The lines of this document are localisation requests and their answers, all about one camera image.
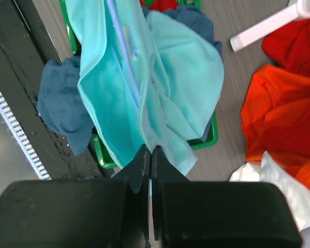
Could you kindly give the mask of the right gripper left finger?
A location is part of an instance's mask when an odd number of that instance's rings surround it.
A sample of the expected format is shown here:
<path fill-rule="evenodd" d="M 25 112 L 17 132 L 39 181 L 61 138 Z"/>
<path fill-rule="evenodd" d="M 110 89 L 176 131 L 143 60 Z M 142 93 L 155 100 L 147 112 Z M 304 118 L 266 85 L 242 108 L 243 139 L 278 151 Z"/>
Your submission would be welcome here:
<path fill-rule="evenodd" d="M 0 196 L 0 247 L 147 247 L 150 153 L 113 178 L 17 181 Z"/>

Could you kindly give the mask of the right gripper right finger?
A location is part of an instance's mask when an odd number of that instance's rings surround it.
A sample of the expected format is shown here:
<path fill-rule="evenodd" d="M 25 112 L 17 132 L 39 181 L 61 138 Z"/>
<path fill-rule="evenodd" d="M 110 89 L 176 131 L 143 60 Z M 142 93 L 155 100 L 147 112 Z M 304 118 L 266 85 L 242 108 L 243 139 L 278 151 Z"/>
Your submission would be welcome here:
<path fill-rule="evenodd" d="M 301 247 L 288 202 L 267 182 L 190 181 L 161 147 L 151 156 L 152 218 L 160 247 Z"/>

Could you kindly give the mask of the dark blue t shirt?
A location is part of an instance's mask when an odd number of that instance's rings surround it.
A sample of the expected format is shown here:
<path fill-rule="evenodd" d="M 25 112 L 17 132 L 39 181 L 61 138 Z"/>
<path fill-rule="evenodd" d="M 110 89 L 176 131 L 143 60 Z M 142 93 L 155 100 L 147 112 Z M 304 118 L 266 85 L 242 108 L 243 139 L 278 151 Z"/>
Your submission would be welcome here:
<path fill-rule="evenodd" d="M 197 7 L 178 6 L 163 12 L 199 34 L 219 53 L 222 43 L 214 39 L 213 22 Z M 45 124 L 56 134 L 68 139 L 74 155 L 85 152 L 95 127 L 79 94 L 81 50 L 62 64 L 51 59 L 43 70 L 38 94 L 37 111 Z"/>

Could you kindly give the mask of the light teal t shirt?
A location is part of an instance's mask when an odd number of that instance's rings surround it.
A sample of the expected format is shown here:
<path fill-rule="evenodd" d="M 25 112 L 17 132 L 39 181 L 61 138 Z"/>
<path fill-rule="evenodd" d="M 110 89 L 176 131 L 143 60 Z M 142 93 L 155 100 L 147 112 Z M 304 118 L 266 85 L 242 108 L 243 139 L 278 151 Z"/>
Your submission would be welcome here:
<path fill-rule="evenodd" d="M 162 147 L 187 174 L 224 83 L 216 47 L 139 1 L 66 1 L 81 43 L 81 99 L 111 158 L 130 163 L 141 145 Z"/>

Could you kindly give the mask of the blue wire hanger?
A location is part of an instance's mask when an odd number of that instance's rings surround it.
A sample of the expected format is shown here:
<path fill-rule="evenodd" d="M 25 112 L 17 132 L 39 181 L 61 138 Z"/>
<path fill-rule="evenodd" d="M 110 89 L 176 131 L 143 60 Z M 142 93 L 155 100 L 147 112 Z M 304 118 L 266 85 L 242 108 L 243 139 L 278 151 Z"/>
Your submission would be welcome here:
<path fill-rule="evenodd" d="M 130 77 L 130 84 L 131 84 L 131 94 L 132 98 L 134 100 L 134 103 L 136 104 L 136 107 L 139 107 L 140 105 L 140 100 L 141 100 L 141 95 L 139 91 L 139 87 L 136 83 L 135 75 L 132 70 L 132 64 L 131 64 L 131 59 L 128 51 L 128 43 L 126 41 L 122 25 L 119 20 L 118 12 L 116 9 L 116 2 L 112 0 L 106 1 L 109 13 L 111 15 L 113 24 L 114 24 L 114 29 L 116 31 L 117 39 L 119 46 L 121 48 L 121 55 L 122 58 L 125 60 L 126 67 L 127 67 L 127 72 Z"/>

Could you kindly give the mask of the hanging orange t shirt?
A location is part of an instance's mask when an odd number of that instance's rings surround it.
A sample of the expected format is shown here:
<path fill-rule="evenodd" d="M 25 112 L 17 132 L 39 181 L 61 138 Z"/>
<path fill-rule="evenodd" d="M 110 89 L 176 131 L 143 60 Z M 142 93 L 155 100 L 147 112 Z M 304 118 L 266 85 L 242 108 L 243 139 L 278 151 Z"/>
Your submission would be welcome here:
<path fill-rule="evenodd" d="M 310 189 L 310 77 L 272 65 L 256 71 L 240 112 L 248 162 L 268 152 Z"/>

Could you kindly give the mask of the hanging red t shirt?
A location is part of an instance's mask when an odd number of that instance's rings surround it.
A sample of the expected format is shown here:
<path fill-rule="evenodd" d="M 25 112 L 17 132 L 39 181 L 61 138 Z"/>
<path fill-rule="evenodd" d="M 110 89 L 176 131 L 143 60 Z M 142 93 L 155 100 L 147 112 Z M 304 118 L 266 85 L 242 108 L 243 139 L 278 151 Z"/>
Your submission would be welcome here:
<path fill-rule="evenodd" d="M 272 32 L 263 39 L 262 49 L 280 67 L 310 77 L 310 19 Z"/>

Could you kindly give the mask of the red t shirt in tray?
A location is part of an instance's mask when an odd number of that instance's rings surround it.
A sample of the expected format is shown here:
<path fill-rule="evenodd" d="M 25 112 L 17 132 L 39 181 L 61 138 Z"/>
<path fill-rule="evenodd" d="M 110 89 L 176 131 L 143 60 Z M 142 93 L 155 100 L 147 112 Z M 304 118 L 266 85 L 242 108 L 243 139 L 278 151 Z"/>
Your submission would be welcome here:
<path fill-rule="evenodd" d="M 164 12 L 168 9 L 175 10 L 179 6 L 176 0 L 139 0 L 139 2 L 142 6 L 148 7 L 150 10 L 157 10 L 160 12 Z"/>

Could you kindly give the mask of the green plastic tray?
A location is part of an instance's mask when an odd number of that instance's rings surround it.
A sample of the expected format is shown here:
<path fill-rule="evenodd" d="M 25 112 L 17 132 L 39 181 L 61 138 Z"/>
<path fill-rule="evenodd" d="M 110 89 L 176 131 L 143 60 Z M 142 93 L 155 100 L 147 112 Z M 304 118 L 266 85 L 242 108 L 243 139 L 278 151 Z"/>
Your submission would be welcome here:
<path fill-rule="evenodd" d="M 177 3 L 180 6 L 193 5 L 199 9 L 202 8 L 202 2 L 199 0 L 177 1 Z M 65 28 L 67 30 L 71 52 L 73 55 L 76 55 L 81 51 L 81 44 L 76 38 L 73 32 L 73 29 L 71 27 L 71 24 L 69 22 L 67 9 L 66 9 L 66 2 L 59 1 L 59 5 L 60 5 L 61 13 L 63 16 Z M 215 145 L 218 141 L 218 137 L 219 135 L 218 135 L 216 115 L 213 114 L 210 122 L 207 125 L 205 134 L 200 139 L 194 139 L 194 140 L 189 141 L 189 144 L 193 150 L 204 149 L 204 148 L 208 148 L 208 147 Z M 94 131 L 92 134 L 91 144 L 93 145 L 93 150 L 95 152 L 98 163 L 103 169 L 114 169 L 117 167 L 117 165 L 114 163 L 114 161 L 110 157 L 105 145 L 103 144 L 102 140 L 100 139 L 96 131 Z"/>

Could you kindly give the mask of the hanging white tank top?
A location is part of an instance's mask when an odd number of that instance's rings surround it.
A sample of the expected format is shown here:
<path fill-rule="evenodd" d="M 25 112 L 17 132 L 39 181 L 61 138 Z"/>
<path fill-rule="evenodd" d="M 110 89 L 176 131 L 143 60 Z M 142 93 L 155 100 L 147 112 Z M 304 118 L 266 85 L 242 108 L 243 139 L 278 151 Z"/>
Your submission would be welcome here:
<path fill-rule="evenodd" d="M 286 197 L 302 235 L 303 247 L 310 247 L 310 190 L 286 173 L 268 152 L 264 152 L 260 162 L 247 162 L 240 166 L 229 180 L 268 182 L 277 186 Z"/>

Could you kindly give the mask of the white clothes rack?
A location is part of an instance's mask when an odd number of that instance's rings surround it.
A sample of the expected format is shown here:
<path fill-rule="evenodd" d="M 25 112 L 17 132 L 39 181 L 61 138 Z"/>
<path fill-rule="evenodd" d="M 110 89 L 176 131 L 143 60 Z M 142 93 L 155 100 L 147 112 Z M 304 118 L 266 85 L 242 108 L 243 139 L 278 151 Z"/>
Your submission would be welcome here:
<path fill-rule="evenodd" d="M 286 8 L 231 37 L 231 48 L 237 52 L 293 21 L 305 19 L 310 19 L 310 0 L 289 1 Z"/>

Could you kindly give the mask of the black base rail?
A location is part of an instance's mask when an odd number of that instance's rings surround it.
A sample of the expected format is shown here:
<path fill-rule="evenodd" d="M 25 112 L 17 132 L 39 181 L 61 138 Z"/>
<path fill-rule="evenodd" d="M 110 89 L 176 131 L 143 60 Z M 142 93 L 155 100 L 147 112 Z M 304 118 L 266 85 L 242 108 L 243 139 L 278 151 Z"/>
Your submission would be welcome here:
<path fill-rule="evenodd" d="M 0 1 L 0 91 L 19 140 L 50 178 L 103 177 L 94 154 L 75 156 L 66 138 L 52 132 L 36 110 L 45 63 L 70 55 L 58 1 Z"/>

